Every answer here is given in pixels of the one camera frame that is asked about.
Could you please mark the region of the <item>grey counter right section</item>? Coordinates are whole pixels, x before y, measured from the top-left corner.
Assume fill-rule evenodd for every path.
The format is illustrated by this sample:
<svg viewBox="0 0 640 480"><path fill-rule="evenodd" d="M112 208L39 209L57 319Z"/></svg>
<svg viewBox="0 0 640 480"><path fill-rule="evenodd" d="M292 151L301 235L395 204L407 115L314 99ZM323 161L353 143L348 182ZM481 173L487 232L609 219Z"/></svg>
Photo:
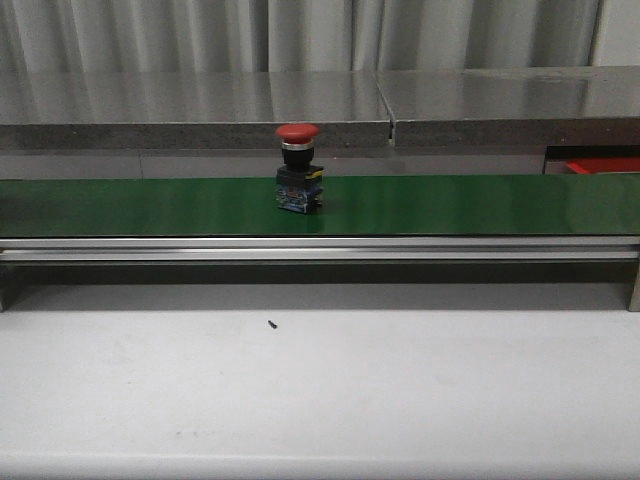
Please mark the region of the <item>grey counter right section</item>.
<svg viewBox="0 0 640 480"><path fill-rule="evenodd" d="M636 66L389 71L377 76L399 154L487 157L504 172L561 172L639 154Z"/></svg>

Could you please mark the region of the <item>red plastic tray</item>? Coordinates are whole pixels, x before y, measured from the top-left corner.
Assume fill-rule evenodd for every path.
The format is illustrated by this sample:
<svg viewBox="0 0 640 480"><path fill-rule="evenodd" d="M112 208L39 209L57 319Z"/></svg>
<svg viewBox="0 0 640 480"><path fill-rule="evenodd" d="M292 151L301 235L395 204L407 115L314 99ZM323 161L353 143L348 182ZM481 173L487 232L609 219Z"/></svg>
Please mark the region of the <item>red plastic tray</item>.
<svg viewBox="0 0 640 480"><path fill-rule="evenodd" d="M566 163L575 174L627 174L640 172L639 157L579 158Z"/></svg>

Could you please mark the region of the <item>green conveyor belt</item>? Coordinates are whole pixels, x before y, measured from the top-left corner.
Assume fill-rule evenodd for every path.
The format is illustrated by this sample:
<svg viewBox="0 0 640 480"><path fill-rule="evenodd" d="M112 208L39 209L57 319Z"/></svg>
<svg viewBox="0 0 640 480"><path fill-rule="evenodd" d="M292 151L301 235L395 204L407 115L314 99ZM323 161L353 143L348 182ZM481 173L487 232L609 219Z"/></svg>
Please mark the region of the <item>green conveyor belt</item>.
<svg viewBox="0 0 640 480"><path fill-rule="evenodd" d="M5 180L5 238L635 235L639 178L345 176L319 211L280 209L272 178Z"/></svg>

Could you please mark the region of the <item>red mushroom push button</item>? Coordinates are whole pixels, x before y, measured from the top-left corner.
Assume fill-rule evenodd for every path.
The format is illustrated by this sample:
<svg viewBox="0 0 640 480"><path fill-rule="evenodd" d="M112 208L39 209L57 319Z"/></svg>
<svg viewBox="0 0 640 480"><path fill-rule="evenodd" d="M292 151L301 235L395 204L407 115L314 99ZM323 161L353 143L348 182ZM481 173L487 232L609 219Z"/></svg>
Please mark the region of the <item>red mushroom push button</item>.
<svg viewBox="0 0 640 480"><path fill-rule="evenodd" d="M319 128L309 123L284 124L275 132L281 140L284 165L276 175L276 200L284 210L309 214L322 204L322 166L313 165Z"/></svg>

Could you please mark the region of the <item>grey counter left section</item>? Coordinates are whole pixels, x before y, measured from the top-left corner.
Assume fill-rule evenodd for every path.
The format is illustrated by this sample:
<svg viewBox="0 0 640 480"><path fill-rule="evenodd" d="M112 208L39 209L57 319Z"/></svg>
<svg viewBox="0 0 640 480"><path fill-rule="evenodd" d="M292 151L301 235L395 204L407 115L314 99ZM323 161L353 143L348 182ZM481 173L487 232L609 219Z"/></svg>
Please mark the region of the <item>grey counter left section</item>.
<svg viewBox="0 0 640 480"><path fill-rule="evenodd" d="M5 179L230 172L279 156L276 128L313 123L318 151L380 150L392 121L370 73L5 73Z"/></svg>

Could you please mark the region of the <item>grey pleated curtain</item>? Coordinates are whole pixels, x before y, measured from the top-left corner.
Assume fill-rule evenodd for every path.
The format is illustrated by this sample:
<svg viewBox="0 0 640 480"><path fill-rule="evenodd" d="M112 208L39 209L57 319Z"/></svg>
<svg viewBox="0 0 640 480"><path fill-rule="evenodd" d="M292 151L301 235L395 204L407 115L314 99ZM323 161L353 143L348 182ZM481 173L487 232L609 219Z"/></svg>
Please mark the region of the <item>grey pleated curtain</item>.
<svg viewBox="0 0 640 480"><path fill-rule="evenodd" d="M5 1L5 72L582 66L597 1Z"/></svg>

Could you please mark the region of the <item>grey counter section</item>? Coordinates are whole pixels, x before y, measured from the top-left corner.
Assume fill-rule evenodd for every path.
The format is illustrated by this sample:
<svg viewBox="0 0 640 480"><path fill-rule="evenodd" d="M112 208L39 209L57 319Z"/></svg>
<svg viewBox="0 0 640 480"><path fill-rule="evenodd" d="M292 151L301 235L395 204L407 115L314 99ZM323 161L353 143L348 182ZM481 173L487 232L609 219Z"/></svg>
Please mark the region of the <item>grey counter section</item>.
<svg viewBox="0 0 640 480"><path fill-rule="evenodd" d="M399 154L487 157L504 172L561 172L639 154L636 66L389 71L377 76Z"/></svg>
<svg viewBox="0 0 640 480"><path fill-rule="evenodd" d="M230 172L279 156L276 128L313 123L318 151L380 150L392 121L370 73L5 73L5 179Z"/></svg>

